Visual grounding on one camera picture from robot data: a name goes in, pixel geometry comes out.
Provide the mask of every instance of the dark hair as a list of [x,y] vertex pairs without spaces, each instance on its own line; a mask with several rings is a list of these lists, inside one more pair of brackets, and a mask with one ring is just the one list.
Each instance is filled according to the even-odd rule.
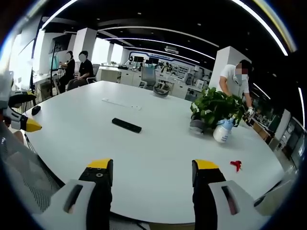
[[84,54],[86,57],[88,56],[88,52],[87,52],[86,50],[81,51],[81,52],[79,53],[79,56],[80,56],[81,54]]
[[242,64],[242,69],[248,69],[248,74],[252,72],[253,66],[249,61],[243,59],[242,61],[240,61],[240,63]]
[[72,51],[68,51],[67,54],[70,54],[71,55],[71,59],[73,59]]

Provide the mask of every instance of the red object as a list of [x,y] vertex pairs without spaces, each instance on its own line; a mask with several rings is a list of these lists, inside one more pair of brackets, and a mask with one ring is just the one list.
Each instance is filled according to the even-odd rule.
[[241,161],[231,161],[230,164],[236,166],[236,172],[238,172],[241,169],[242,162]]

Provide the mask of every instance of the black remote control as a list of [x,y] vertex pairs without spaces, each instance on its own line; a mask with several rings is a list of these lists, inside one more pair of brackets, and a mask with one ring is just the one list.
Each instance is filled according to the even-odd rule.
[[119,127],[125,128],[125,129],[130,130],[130,131],[135,132],[135,133],[139,133],[142,130],[141,127],[133,125],[133,124],[128,123],[126,121],[122,121],[122,120],[120,120],[118,118],[114,118],[112,120],[112,123],[114,125],[117,125]]

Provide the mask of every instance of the white spray bottle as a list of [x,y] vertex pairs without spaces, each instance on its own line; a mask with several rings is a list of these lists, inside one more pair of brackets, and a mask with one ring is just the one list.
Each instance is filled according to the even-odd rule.
[[217,127],[213,132],[214,139],[219,143],[225,143],[228,140],[228,136],[232,127],[234,126],[234,119],[224,119],[217,122]]

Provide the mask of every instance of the glove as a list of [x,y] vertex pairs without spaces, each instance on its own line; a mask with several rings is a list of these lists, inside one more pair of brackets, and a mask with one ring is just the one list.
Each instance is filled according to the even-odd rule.
[[253,113],[254,113],[253,107],[248,108],[248,113],[249,113],[249,115],[253,115]]

